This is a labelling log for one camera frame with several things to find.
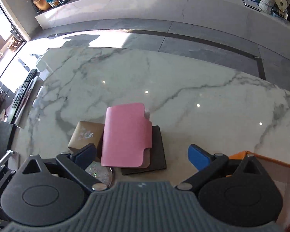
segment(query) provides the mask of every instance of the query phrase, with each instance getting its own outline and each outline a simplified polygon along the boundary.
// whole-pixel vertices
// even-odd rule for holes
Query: round black disc
[[[47,172],[17,172],[1,196],[1,207],[13,221],[48,226],[76,214],[84,204],[84,191],[75,182]]]
[[[240,227],[275,221],[282,209],[282,197],[274,183],[248,173],[210,181],[201,188],[198,199],[210,215]]]

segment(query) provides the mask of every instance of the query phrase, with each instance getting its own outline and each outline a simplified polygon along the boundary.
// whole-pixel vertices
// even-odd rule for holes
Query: marble counter
[[[21,161],[67,151],[79,120],[103,123],[107,107],[143,102],[160,126],[167,169],[125,179],[179,183],[196,172],[187,159],[192,143],[209,153],[249,150],[290,163],[290,92],[257,77],[188,57],[114,48],[49,49],[37,67],[50,75],[15,139]]]
[[[100,19],[156,19],[226,32],[290,59],[290,24],[242,0],[72,0],[36,16],[43,29]]]

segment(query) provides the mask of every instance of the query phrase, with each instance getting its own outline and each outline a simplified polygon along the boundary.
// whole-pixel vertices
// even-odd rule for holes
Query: white basket
[[[264,4],[273,7],[275,4],[275,0],[260,0],[262,1]]]
[[[272,7],[271,6],[268,6],[267,4],[263,3],[262,1],[260,1],[259,7],[260,7],[260,9],[263,12],[265,12],[265,13],[267,13],[269,15],[271,14],[271,11],[272,11]]]

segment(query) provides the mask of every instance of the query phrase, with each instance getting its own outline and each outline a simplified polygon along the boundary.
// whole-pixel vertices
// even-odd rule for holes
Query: ribbed rubber surface
[[[65,222],[40,228],[11,223],[3,231],[282,232],[274,222],[257,228],[224,224],[208,215],[192,192],[174,189],[169,182],[120,182],[107,191],[92,193],[83,209]]]

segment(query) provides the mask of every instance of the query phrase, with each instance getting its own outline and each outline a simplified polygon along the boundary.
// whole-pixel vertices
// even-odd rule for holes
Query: round wooden sign
[[[281,11],[285,11],[285,9],[288,7],[287,0],[275,0],[275,2]]]

